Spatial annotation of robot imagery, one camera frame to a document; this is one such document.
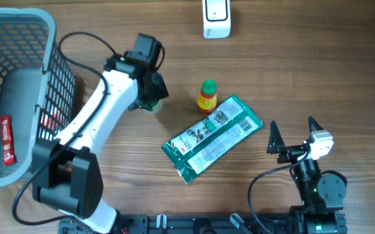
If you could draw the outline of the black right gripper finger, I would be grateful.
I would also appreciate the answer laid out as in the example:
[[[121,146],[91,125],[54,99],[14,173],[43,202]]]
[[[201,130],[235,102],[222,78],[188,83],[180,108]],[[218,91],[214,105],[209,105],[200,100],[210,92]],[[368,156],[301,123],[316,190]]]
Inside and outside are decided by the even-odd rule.
[[[285,151],[285,143],[279,132],[278,125],[275,120],[270,123],[270,137],[266,152],[269,154],[276,154]]]
[[[322,131],[324,128],[314,119],[313,116],[308,117],[309,131],[312,133],[314,131]]]

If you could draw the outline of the green lidded round jar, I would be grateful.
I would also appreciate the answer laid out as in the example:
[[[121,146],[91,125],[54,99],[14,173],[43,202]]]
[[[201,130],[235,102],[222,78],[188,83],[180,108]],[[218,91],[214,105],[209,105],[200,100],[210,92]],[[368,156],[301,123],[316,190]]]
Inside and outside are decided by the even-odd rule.
[[[144,112],[150,113],[150,114],[155,114],[160,111],[162,108],[162,100],[158,100],[157,102],[154,102],[151,104],[151,109],[144,109]]]

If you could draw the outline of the red yellow green-capped bottle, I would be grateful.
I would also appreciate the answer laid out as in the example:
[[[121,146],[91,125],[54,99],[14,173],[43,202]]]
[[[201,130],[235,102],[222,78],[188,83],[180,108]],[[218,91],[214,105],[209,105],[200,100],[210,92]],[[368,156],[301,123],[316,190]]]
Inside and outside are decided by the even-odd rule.
[[[206,114],[210,114],[215,110],[217,105],[217,85],[212,79],[202,83],[197,105],[198,109]]]

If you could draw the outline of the green white sachet packet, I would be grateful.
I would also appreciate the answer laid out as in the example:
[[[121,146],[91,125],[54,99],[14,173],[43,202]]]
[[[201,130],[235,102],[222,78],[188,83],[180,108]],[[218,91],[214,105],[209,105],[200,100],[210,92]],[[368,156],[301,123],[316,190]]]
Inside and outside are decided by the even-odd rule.
[[[189,184],[263,126],[254,111],[233,94],[202,121],[171,138],[161,148],[185,184]]]

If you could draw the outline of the small orange white box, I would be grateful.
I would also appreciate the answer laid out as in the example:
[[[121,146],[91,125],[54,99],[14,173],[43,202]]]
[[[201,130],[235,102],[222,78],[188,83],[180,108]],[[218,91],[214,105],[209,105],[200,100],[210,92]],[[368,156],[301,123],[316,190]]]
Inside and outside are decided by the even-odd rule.
[[[57,107],[51,107],[49,114],[43,113],[40,119],[40,123],[51,131],[58,131],[63,122],[63,115]]]

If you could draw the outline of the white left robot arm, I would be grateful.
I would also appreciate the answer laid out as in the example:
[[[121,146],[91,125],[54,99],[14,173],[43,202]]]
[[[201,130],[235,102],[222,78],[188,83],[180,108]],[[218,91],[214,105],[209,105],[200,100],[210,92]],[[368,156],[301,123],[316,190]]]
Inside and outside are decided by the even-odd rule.
[[[31,183],[37,202],[95,233],[114,229],[120,215],[102,198],[97,158],[126,110],[152,111],[168,97],[158,72],[163,60],[163,49],[135,49],[107,59],[98,87],[72,123],[53,140],[34,145]]]

